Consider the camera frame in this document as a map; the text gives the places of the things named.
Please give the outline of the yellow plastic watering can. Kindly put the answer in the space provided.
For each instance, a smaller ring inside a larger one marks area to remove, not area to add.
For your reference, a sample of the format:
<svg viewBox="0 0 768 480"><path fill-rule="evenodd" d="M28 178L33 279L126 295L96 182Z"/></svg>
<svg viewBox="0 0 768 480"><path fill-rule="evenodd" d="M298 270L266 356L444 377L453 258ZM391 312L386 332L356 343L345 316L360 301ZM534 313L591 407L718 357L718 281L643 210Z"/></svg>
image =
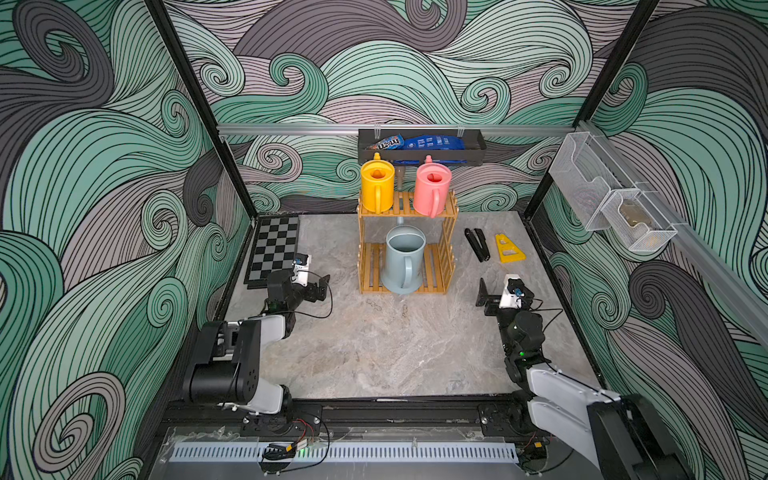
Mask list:
<svg viewBox="0 0 768 480"><path fill-rule="evenodd" d="M394 166L379 153L361 167L362 205L374 214L389 211L394 203Z"/></svg>

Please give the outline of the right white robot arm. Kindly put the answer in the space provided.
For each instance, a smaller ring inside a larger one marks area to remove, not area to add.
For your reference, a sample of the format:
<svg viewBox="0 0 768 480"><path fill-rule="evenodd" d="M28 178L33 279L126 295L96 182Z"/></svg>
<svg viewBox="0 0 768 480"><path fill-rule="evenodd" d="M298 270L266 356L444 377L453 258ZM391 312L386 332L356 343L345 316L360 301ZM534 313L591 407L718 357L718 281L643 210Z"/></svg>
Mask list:
<svg viewBox="0 0 768 480"><path fill-rule="evenodd" d="M655 407L639 394L593 387L543 352L545 322L523 280L508 274L501 294L481 282L476 306L496 320L507 375L524 403L514 427L547 432L592 462L606 479L690 479L680 448Z"/></svg>

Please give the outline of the wooden slatted shelf rack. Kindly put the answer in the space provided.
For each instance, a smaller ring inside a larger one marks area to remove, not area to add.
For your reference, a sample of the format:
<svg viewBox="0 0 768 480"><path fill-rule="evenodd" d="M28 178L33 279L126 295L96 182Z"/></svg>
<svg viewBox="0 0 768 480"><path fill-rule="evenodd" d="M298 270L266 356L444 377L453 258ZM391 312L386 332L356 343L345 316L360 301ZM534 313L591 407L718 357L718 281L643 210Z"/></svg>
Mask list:
<svg viewBox="0 0 768 480"><path fill-rule="evenodd" d="M430 242L426 234L412 222L428 220L415 210L412 192L396 192L393 206L377 213L358 201L356 209L359 227L357 255L358 287L362 294L396 293L400 295L445 294L456 269L452 237L458 219L458 202L450 192L443 210L434 220L441 220L441 233L437 242ZM397 221L387 234L366 239L366 221L388 218Z"/></svg>

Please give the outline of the light blue long-spout watering can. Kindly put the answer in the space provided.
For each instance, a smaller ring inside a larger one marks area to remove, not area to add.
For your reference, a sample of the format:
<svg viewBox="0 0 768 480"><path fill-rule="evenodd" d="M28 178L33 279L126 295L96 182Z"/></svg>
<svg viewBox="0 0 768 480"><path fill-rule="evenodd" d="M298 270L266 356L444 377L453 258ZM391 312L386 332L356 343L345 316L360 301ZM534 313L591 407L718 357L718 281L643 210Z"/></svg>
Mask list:
<svg viewBox="0 0 768 480"><path fill-rule="evenodd" d="M403 218L389 230L385 239L382 284L398 295L416 292L424 280L424 251L427 239L422 230Z"/></svg>

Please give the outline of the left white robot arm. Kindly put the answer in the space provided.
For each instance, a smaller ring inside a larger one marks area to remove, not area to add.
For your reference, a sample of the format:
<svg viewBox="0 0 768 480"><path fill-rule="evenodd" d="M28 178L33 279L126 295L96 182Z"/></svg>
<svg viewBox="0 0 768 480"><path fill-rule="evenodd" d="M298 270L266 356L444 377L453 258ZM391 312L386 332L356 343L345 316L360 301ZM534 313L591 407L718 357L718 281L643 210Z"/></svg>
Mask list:
<svg viewBox="0 0 768 480"><path fill-rule="evenodd" d="M291 409L288 387L261 378L262 350L288 338L304 302L332 298L330 277L307 271L315 282L301 283L291 270L267 277L267 297L254 316L213 321L200 330L181 387L187 403L222 405L253 415L276 415Z"/></svg>

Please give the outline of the pink plastic watering can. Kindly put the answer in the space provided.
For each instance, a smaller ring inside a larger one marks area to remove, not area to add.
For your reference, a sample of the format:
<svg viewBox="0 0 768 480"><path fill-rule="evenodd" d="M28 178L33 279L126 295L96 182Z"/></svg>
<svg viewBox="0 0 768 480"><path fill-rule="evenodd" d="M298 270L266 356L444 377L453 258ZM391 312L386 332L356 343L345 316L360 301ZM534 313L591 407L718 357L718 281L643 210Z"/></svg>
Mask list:
<svg viewBox="0 0 768 480"><path fill-rule="evenodd" d="M430 155L416 172L413 206L417 213L435 218L444 209L452 180L451 170Z"/></svg>

